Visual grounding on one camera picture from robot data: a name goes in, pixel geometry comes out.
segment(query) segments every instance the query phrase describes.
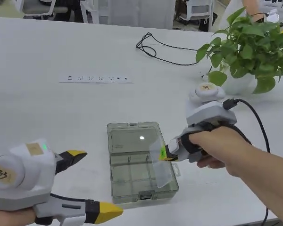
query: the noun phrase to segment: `human hand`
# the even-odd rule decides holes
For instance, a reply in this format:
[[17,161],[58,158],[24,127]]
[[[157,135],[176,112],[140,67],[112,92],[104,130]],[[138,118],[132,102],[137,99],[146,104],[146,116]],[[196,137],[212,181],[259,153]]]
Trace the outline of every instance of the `human hand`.
[[32,224],[35,217],[31,208],[13,212],[0,211],[0,226],[26,226]]
[[214,169],[226,167],[232,176],[239,176],[233,167],[236,159],[245,150],[253,148],[235,130],[220,127],[211,132],[201,132],[189,135],[189,140],[201,146],[209,155],[202,157],[197,163],[200,168],[206,166]]

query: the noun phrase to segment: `clear plastic box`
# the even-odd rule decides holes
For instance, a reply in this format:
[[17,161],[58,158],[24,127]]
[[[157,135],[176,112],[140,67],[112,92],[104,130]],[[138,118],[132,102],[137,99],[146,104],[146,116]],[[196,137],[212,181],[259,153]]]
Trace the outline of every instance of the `clear plastic box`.
[[156,171],[152,164],[150,147],[164,145],[156,122],[108,124],[110,153],[111,193],[115,204],[172,198],[178,191],[178,183],[170,162],[164,169],[170,173],[169,182],[158,188]]

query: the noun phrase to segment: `table surface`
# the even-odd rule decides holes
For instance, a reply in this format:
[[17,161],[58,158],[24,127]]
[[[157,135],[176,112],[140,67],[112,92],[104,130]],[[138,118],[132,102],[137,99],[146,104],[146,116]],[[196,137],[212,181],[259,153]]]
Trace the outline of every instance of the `table surface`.
[[[40,137],[57,153],[84,149],[88,155],[79,164],[56,176],[53,192],[111,202],[106,125],[156,121],[168,142],[186,126],[187,94],[210,67],[206,61],[176,66],[149,58],[135,48],[146,32],[188,48],[212,40],[201,32],[0,18],[1,152]],[[193,51],[148,43],[159,57],[195,61]],[[63,84],[61,75],[125,75],[134,84]],[[270,93],[246,99],[262,118],[272,152],[283,156],[283,80]],[[265,149],[250,110],[234,111],[238,127]],[[178,165],[180,190],[172,200],[125,210],[105,225],[233,226],[263,219],[264,205],[225,169]]]

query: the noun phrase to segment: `chair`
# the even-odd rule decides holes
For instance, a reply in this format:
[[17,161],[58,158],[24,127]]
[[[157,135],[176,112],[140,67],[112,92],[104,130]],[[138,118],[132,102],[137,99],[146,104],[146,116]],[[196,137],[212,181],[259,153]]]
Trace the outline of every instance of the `chair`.
[[16,9],[25,16],[45,16],[52,13],[66,13],[67,7],[55,7],[56,0],[50,6],[43,5],[39,0],[13,0]]
[[179,16],[184,21],[209,19],[208,31],[213,27],[214,0],[187,0],[187,13]]
[[100,23],[100,16],[109,16],[108,6],[99,7],[99,0],[80,1],[84,23],[88,23],[87,13],[90,12],[93,24]]

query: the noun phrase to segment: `sticker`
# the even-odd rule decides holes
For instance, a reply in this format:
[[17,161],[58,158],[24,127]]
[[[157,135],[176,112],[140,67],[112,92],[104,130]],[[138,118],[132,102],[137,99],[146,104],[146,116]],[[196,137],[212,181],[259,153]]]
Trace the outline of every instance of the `sticker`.
[[16,180],[16,176],[16,172],[12,169],[8,169],[0,165],[0,182],[4,184],[13,184]]
[[212,89],[215,89],[215,86],[213,84],[210,84],[210,83],[203,84],[200,87],[200,90],[202,90],[202,91],[207,91],[207,90],[212,90]]
[[26,144],[26,147],[31,156],[43,154],[43,150],[38,143]]
[[160,157],[159,160],[164,160],[166,158],[166,147],[163,146],[160,149]]

